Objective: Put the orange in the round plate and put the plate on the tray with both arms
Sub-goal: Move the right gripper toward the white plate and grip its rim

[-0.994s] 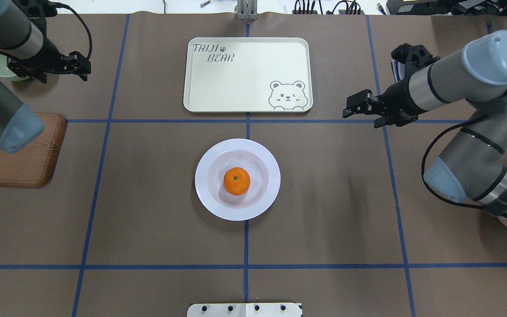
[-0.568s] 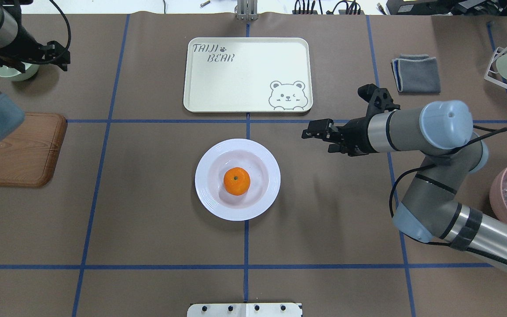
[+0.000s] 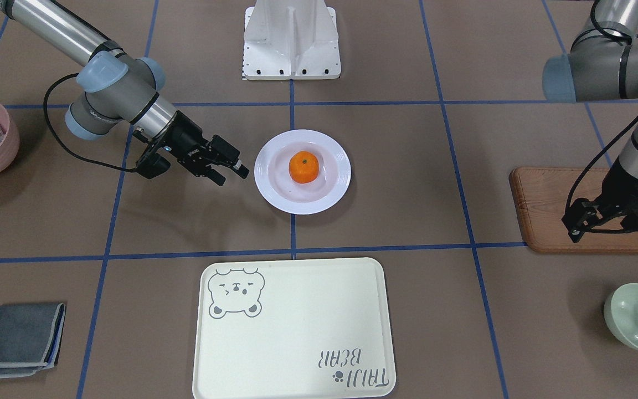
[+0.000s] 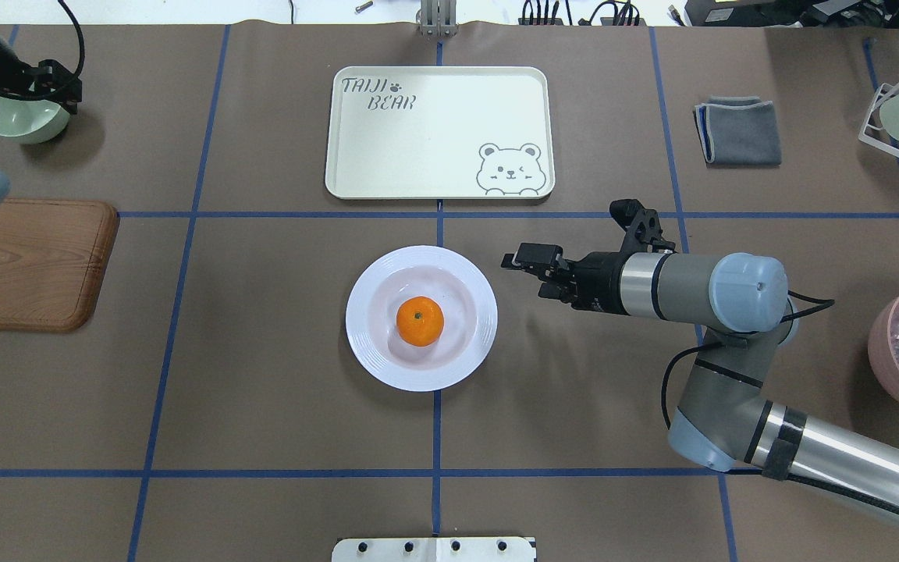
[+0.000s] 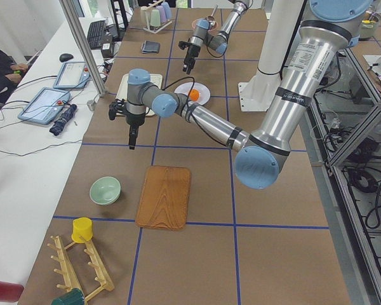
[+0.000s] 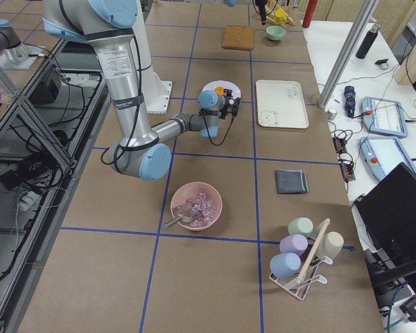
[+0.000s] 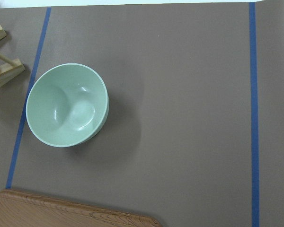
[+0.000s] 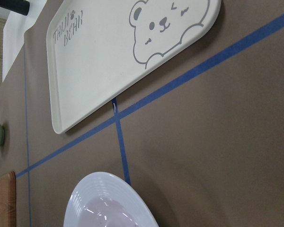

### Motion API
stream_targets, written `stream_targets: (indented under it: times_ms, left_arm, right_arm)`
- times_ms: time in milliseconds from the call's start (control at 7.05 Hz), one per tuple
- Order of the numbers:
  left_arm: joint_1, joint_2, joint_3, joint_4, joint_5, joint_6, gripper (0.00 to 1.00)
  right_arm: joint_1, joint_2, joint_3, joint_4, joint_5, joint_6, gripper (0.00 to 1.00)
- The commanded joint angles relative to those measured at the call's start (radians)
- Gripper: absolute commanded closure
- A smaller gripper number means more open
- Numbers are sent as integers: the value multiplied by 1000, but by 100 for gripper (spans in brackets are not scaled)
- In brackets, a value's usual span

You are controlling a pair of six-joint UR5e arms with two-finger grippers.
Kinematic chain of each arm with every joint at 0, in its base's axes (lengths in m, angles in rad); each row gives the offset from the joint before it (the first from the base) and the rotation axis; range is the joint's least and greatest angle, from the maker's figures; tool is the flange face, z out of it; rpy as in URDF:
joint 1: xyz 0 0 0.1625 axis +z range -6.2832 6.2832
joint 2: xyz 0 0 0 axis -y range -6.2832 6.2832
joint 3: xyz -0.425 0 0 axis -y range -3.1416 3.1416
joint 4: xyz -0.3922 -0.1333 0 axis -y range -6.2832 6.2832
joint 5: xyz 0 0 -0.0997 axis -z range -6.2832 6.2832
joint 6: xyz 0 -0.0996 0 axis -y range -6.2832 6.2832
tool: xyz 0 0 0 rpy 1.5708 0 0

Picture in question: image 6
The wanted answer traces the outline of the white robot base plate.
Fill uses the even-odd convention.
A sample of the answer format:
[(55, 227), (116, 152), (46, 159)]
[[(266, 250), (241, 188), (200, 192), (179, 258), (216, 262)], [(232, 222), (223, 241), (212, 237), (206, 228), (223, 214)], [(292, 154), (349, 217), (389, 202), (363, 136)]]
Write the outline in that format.
[(170, 80), (154, 79), (149, 85), (145, 95), (146, 111), (148, 114), (166, 114), (173, 82)]

